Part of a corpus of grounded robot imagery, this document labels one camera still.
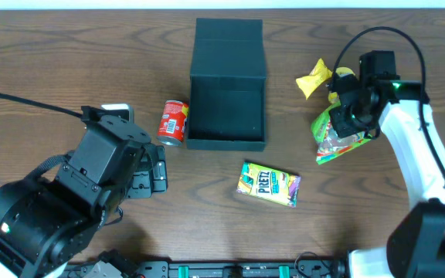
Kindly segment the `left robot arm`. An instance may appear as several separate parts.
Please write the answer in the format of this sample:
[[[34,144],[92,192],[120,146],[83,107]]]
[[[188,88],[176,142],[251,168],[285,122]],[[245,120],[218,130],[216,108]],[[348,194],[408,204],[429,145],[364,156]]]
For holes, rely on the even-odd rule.
[[[72,151],[52,156],[0,187],[0,277],[58,277],[121,203],[168,187],[165,149],[133,122],[127,104],[84,106],[86,132]]]

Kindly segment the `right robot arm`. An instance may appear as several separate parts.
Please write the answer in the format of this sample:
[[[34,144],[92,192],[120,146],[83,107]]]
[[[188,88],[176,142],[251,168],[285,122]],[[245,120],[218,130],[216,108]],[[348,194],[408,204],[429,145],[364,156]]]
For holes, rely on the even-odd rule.
[[[385,246],[348,255],[351,277],[445,277],[445,148],[421,84],[402,81],[392,51],[359,58],[359,74],[342,74],[330,110],[338,137],[383,133],[395,152],[410,211]]]

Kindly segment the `black gift box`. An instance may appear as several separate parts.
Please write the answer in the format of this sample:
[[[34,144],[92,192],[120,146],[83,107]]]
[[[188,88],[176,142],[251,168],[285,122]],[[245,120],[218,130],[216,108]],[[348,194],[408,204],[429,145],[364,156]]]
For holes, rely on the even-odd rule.
[[[198,18],[187,148],[263,151],[267,144],[266,81],[262,20]]]

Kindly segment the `Haribo gummy bag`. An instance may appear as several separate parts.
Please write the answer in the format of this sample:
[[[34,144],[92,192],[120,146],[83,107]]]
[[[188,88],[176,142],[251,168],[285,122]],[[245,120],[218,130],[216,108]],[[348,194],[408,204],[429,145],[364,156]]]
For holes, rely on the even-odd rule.
[[[340,103],[331,104],[311,124],[311,132],[318,145],[316,162],[324,164],[370,141],[362,132],[340,138],[331,125],[329,111]]]

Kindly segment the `red snack can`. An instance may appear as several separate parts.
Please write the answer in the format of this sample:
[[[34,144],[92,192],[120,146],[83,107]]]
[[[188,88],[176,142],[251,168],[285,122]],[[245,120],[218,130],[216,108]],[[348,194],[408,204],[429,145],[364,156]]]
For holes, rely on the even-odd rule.
[[[188,113],[189,106],[186,103],[167,100],[158,128],[158,140],[170,146],[181,145],[185,136]]]

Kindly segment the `Pretz snack box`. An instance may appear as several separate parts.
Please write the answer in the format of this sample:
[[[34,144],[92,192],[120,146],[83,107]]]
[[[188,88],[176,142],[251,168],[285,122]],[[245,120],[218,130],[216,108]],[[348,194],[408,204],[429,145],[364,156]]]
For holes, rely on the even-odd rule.
[[[294,208],[297,205],[300,183],[299,175],[246,161],[243,163],[236,191]]]

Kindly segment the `yellow small snack can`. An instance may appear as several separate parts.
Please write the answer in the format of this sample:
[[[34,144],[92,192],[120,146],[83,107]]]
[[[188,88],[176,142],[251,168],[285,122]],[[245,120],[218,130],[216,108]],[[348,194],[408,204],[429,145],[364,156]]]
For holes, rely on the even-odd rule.
[[[338,67],[335,71],[340,77],[347,76],[347,75],[355,75],[352,69],[348,67]],[[328,101],[331,104],[337,103],[339,101],[339,96],[337,92],[328,92]]]

